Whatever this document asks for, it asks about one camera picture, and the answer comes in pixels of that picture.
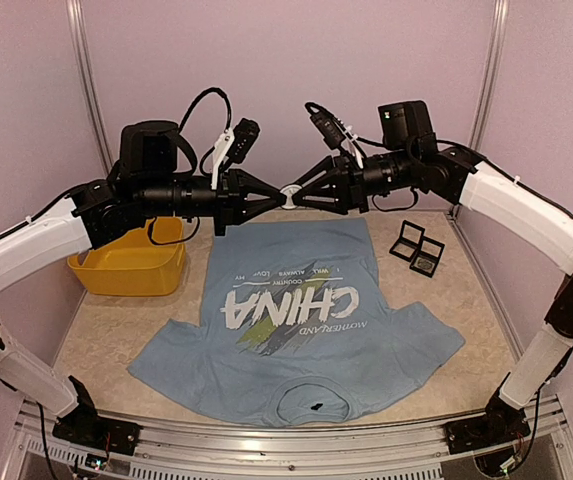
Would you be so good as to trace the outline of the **blue round brooch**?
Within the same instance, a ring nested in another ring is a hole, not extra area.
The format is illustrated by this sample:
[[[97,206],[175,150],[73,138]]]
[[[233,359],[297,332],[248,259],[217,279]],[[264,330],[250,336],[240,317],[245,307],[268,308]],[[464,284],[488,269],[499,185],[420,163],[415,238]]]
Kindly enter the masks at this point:
[[[282,208],[285,210],[293,210],[297,207],[297,205],[294,203],[293,197],[296,193],[298,193],[300,190],[302,189],[302,187],[300,185],[297,184],[290,184],[290,185],[286,185],[284,186],[281,190],[280,193],[285,197],[285,201],[284,204],[282,205]]]

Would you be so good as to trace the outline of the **light blue printed t-shirt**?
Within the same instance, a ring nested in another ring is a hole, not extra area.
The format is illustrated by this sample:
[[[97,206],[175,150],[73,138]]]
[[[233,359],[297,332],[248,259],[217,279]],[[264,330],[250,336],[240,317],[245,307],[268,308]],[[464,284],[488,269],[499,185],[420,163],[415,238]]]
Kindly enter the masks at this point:
[[[128,370],[225,422],[344,423],[422,388],[464,343],[423,304],[388,305],[364,219],[250,223],[214,241],[199,323],[169,321]]]

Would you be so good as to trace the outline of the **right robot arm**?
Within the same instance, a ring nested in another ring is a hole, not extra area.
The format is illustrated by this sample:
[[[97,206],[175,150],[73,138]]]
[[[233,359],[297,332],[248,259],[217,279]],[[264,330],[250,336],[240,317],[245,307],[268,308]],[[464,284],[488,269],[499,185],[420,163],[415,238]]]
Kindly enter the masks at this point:
[[[480,213],[522,238],[565,275],[541,330],[488,401],[483,414],[446,424],[452,453],[498,445],[533,433],[525,406],[565,367],[573,352],[573,213],[456,142],[441,150],[421,100],[383,105],[383,153],[366,156],[354,135],[325,107],[308,102],[309,118],[337,151],[297,180],[297,206],[345,215],[368,211],[376,195],[411,188]]]

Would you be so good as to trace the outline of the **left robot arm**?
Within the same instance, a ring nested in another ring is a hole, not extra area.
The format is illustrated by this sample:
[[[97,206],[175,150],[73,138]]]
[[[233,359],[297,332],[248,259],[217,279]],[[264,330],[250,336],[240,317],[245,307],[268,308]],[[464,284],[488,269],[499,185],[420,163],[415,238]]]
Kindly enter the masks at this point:
[[[123,128],[120,155],[105,179],[75,186],[34,216],[0,234],[0,292],[66,257],[101,248],[150,219],[210,217],[222,236],[284,204],[279,190],[239,169],[259,125],[242,119],[215,142],[210,176],[195,173],[197,157],[177,123],[139,122]],[[0,381],[36,400],[57,418],[56,435],[87,445],[111,431],[85,386],[57,375],[0,329]]]

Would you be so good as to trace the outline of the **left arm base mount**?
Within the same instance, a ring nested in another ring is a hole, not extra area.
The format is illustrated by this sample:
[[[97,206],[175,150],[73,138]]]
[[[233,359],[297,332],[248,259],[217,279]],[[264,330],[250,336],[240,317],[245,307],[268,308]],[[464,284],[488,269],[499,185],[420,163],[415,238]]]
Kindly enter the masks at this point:
[[[141,426],[134,422],[107,417],[75,422],[58,420],[53,428],[55,438],[108,453],[128,456],[134,454],[140,433]]]

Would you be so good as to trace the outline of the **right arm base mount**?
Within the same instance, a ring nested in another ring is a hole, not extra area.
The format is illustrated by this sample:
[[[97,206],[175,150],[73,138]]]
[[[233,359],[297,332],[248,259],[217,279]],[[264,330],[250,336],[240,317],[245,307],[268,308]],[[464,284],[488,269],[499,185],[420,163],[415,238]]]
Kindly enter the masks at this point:
[[[500,445],[531,434],[526,420],[518,420],[509,427],[492,427],[486,416],[447,422],[444,431],[451,455]]]

